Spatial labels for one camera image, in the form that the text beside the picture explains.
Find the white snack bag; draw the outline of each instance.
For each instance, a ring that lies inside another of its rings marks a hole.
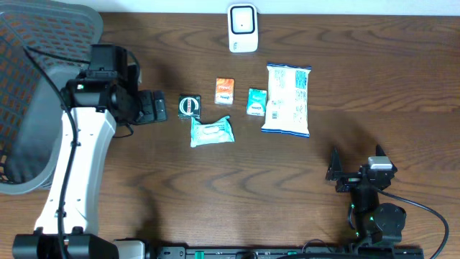
[[[268,103],[262,132],[310,137],[307,120],[311,67],[268,63]]]

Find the wood grain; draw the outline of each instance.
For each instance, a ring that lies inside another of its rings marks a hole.
[[[260,15],[259,49],[228,50],[220,14],[102,14],[103,42],[132,50],[142,88],[166,93],[170,119],[114,140],[101,187],[100,236],[207,245],[299,246],[352,237],[349,196],[324,181],[331,147],[356,170],[383,146],[400,169],[388,191],[438,210],[451,227],[440,258],[460,247],[460,18]],[[262,134],[246,115],[249,88],[267,88],[267,62],[312,65],[310,139]],[[213,103],[216,77],[236,81],[231,106]],[[202,121],[231,115],[236,142],[190,148],[178,95],[202,96]],[[0,196],[0,257],[31,232],[47,192]],[[404,245],[430,256],[443,237],[410,205]]]

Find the orange package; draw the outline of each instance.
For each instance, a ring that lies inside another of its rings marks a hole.
[[[235,80],[230,78],[216,79],[216,104],[233,104],[233,90]]]

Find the teal box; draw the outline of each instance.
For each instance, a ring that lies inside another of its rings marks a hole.
[[[246,113],[249,115],[265,116],[266,103],[267,91],[250,88]]]

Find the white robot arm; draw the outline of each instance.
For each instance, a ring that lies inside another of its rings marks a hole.
[[[65,195],[63,229],[64,233],[70,234],[74,227],[81,227],[84,234],[97,235],[99,189],[107,149],[115,134],[116,123],[108,110],[96,112],[93,107],[78,107],[71,109],[71,113],[78,128],[78,146]],[[72,138],[70,122],[64,114],[63,140],[52,187],[34,228],[41,228],[46,235],[58,233],[56,211]]]
[[[47,78],[27,51],[26,55]],[[128,55],[136,64],[127,64]],[[132,53],[113,45],[93,45],[88,70],[81,71],[60,90],[61,102],[70,115],[66,112],[62,118],[63,136],[52,188],[34,233],[16,236],[15,258],[148,257],[141,240],[111,243],[97,237],[99,189],[116,126],[167,119],[163,93],[138,91],[139,79],[140,67]],[[58,93],[54,83],[49,78],[47,81]],[[76,145],[73,144],[74,130],[78,132]],[[72,150],[75,150],[73,162],[69,163]],[[60,202],[63,194],[64,204]]]

